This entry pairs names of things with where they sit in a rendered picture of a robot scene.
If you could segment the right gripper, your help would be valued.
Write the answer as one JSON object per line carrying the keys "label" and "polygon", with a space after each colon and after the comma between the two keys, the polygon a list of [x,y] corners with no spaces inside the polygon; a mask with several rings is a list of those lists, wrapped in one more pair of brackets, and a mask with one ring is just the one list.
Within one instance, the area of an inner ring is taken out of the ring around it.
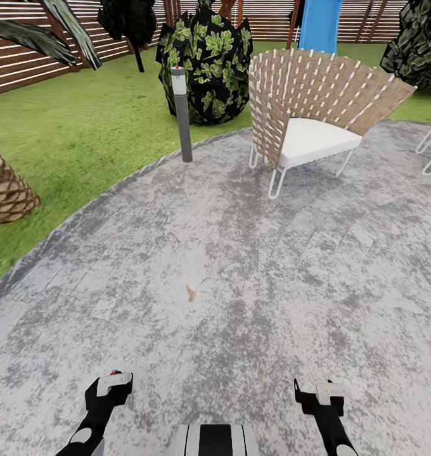
{"label": "right gripper", "polygon": [[318,428],[320,424],[325,420],[339,421],[339,417],[343,416],[343,404],[342,397],[330,397],[330,405],[320,405],[316,399],[316,394],[301,392],[297,386],[295,389],[296,402],[300,402],[302,405],[302,412],[305,415],[314,415]]}

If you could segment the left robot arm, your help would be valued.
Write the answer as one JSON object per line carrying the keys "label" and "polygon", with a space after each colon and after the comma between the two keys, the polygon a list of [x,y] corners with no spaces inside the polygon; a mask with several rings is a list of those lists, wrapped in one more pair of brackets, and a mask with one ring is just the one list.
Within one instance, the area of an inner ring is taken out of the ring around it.
{"label": "left robot arm", "polygon": [[86,391],[86,406],[89,411],[82,424],[55,456],[103,456],[105,451],[105,428],[115,406],[123,405],[132,388],[132,374],[113,373],[99,377]]}

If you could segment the robot trunk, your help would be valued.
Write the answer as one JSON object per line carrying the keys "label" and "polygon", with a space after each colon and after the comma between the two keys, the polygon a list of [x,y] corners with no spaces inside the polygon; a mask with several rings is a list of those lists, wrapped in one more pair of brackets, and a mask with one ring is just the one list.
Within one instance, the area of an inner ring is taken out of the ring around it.
{"label": "robot trunk", "polygon": [[259,447],[250,424],[182,424],[172,456],[259,456]]}

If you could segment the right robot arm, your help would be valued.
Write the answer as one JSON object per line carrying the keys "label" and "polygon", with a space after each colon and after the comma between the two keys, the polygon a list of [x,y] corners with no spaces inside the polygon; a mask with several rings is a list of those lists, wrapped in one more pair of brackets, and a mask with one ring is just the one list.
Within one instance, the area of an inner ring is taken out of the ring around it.
{"label": "right robot arm", "polygon": [[317,393],[301,392],[295,389],[296,402],[302,405],[305,415],[314,415],[324,447],[328,456],[359,456],[348,440],[339,417],[343,416],[344,397],[348,397],[351,389],[342,383],[316,383]]}

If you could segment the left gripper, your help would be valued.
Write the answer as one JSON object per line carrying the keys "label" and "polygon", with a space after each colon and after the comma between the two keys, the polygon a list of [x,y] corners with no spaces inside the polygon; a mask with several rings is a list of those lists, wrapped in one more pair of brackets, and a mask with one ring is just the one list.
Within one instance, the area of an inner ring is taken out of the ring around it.
{"label": "left gripper", "polygon": [[105,395],[96,395],[98,379],[88,387],[86,391],[86,406],[88,411],[103,408],[111,414],[115,406],[123,405],[126,401],[126,395],[131,391],[132,382],[125,385],[114,385]]}

